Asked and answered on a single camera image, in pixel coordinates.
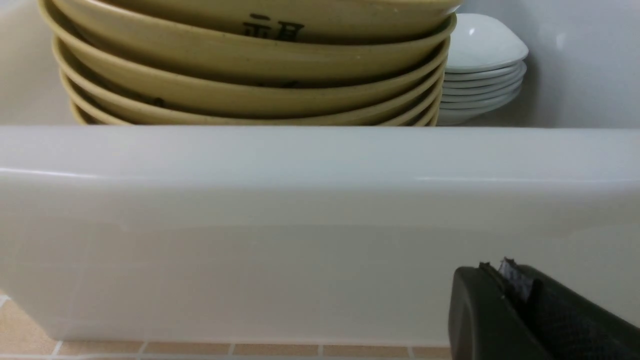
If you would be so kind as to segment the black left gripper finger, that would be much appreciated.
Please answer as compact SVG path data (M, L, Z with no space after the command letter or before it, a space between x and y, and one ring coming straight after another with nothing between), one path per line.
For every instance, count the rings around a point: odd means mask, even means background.
M460 266L448 339L454 360L637 360L640 331L529 265Z

